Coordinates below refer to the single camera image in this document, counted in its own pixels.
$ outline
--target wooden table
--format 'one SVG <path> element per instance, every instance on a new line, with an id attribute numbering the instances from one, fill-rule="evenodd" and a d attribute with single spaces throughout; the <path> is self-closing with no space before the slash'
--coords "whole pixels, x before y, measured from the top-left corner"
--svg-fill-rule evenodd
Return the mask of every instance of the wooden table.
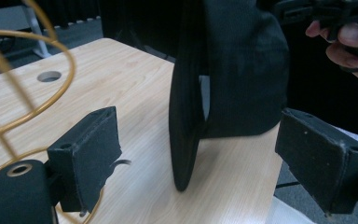
<path id="1" fill-rule="evenodd" d="M 111 39 L 71 50 L 76 77 L 46 112 L 6 134 L 18 152 L 47 147 L 89 112 L 117 107 L 121 165 L 108 179 L 92 223 L 264 223 L 282 160 L 274 152 L 277 127 L 260 136 L 202 140 L 190 185 L 173 184 L 168 102 L 173 64 Z M 15 70 L 40 104 L 64 82 L 59 54 Z M 54 82 L 41 72 L 59 71 Z M 26 109 L 0 76 L 0 122 Z M 45 154 L 35 158 L 45 161 Z M 0 146 L 0 164 L 9 156 Z"/>

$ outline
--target circular hole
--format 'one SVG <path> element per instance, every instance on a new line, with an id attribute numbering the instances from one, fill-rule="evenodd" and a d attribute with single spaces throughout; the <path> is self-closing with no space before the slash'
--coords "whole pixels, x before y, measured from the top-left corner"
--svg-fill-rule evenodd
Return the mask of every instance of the circular hole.
<path id="1" fill-rule="evenodd" d="M 61 145 L 61 148 L 62 148 L 62 149 L 66 149 L 66 148 L 71 147 L 71 146 L 72 146 L 72 144 L 70 144 L 70 143 L 65 143 L 65 144 Z"/>
<path id="2" fill-rule="evenodd" d="M 16 169 L 13 170 L 13 173 L 14 174 L 19 174 L 21 172 L 24 172 L 25 170 L 27 169 L 26 166 L 20 166 L 20 167 L 17 167 Z"/>
<path id="3" fill-rule="evenodd" d="M 13 166 L 9 171 L 7 171 L 7 175 L 10 177 L 24 175 L 28 173 L 31 169 L 32 165 L 30 163 L 23 163 Z"/>
<path id="4" fill-rule="evenodd" d="M 53 82 L 55 80 L 58 80 L 60 77 L 61 77 L 61 73 L 57 71 L 48 71 L 39 74 L 39 76 L 37 76 L 37 80 L 41 82 Z"/>

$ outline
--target metal ring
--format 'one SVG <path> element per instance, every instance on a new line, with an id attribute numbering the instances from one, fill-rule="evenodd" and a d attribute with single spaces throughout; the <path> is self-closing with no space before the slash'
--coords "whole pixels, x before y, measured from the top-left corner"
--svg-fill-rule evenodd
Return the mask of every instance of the metal ring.
<path id="1" fill-rule="evenodd" d="M 25 175 L 30 170 L 32 170 L 32 165 L 30 163 L 21 163 L 13 166 L 10 170 L 8 170 L 7 176 L 16 177 L 19 175 Z"/>

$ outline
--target black fabric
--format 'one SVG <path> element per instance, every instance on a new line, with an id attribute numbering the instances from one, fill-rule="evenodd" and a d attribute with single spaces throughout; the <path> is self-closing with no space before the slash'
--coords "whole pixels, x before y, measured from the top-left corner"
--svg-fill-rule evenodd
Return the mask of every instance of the black fabric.
<path id="1" fill-rule="evenodd" d="M 322 38 L 304 35 L 309 25 L 283 26 L 291 56 L 288 106 L 358 133 L 358 78 L 327 58 Z"/>
<path id="2" fill-rule="evenodd" d="M 179 190 L 189 183 L 201 138 L 261 134 L 279 122 L 289 71 L 281 28 L 255 1 L 185 1 L 183 17 L 169 115 Z M 211 81 L 207 120 L 200 75 Z"/>
<path id="3" fill-rule="evenodd" d="M 183 0 L 100 0 L 103 36 L 176 57 Z"/>

